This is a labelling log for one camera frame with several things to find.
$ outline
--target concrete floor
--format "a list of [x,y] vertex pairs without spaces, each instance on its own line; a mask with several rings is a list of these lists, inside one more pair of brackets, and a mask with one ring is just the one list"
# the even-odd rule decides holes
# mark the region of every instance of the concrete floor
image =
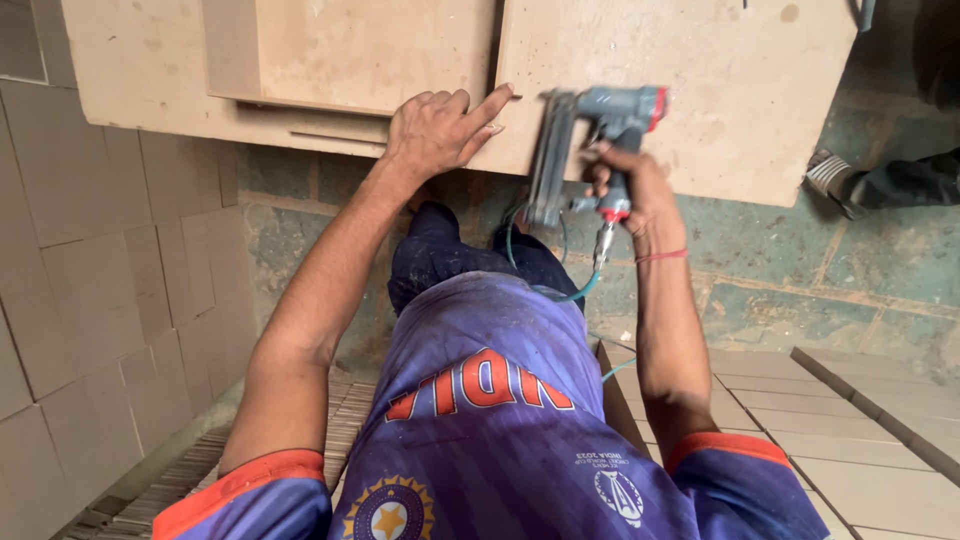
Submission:
[[[955,119],[912,97],[905,56],[910,29],[898,25],[912,20],[915,5],[880,3],[875,28],[854,46],[820,141],[854,166],[917,159],[960,145]],[[241,155],[241,201],[263,324],[372,160],[255,145],[243,146]],[[462,170],[432,185],[460,219],[465,242],[486,246],[525,182]],[[888,210],[851,223],[803,189],[791,209],[689,196],[678,202],[710,347],[789,351],[808,345],[888,355],[940,383],[960,384],[960,210]],[[339,378],[377,378],[396,320],[386,296],[390,255],[408,222],[408,215],[400,217],[377,257],[340,344]],[[568,225],[566,266],[573,280],[583,283],[597,217],[576,215]],[[535,234],[559,253],[559,232]],[[624,235],[618,240],[613,264],[588,296],[587,318],[594,331],[632,339],[636,277],[631,248]]]

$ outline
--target nail gun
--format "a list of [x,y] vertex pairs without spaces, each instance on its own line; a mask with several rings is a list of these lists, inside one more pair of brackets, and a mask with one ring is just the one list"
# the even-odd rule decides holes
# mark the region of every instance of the nail gun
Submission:
[[630,215],[629,184],[623,171],[614,170],[607,183],[609,190],[602,198],[564,197],[564,171],[574,121],[578,116],[592,120],[588,143],[602,138],[617,148],[639,152],[643,136],[654,131],[666,115],[667,88],[593,86],[580,94],[553,89],[540,96],[546,100],[546,108],[525,219],[527,223],[556,227],[562,209],[595,209],[603,217],[593,249],[593,273],[597,274],[610,255],[614,225]]

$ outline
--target nail gun handle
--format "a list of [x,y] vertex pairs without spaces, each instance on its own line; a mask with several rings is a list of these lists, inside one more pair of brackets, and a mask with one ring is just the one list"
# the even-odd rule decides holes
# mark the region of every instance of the nail gun handle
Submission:
[[[616,138],[613,146],[637,154],[640,151],[642,140],[643,132],[639,128],[628,128]],[[629,186],[627,173],[615,169],[610,172],[607,194],[600,199],[600,203],[597,205],[597,211],[603,216],[604,221],[615,223],[630,215],[630,208],[633,203],[630,199]]]

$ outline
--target jersey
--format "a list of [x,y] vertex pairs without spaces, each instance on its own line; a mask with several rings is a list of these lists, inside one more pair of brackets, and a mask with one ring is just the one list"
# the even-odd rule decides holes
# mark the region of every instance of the jersey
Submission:
[[322,456],[289,450],[173,505],[155,538],[829,536],[768,441],[695,433],[664,469],[608,427],[586,333],[516,278],[442,282],[396,322],[336,508]]

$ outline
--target left hand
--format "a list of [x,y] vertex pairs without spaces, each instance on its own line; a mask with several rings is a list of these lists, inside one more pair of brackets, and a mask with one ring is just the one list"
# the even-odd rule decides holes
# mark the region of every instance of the left hand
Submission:
[[404,172],[403,178],[420,187],[431,177],[466,165],[474,154],[503,128],[490,125],[514,95],[510,83],[498,86],[467,114],[470,96],[453,92],[424,92],[400,106],[390,123],[387,150],[381,158]]

